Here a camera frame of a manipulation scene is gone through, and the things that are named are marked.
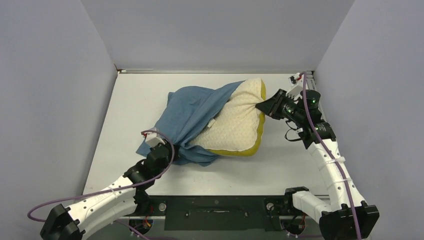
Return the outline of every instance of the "cushion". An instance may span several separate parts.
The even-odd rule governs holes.
[[[260,78],[242,82],[221,111],[190,144],[223,156],[252,156],[261,144],[265,115],[255,105],[266,98]]]

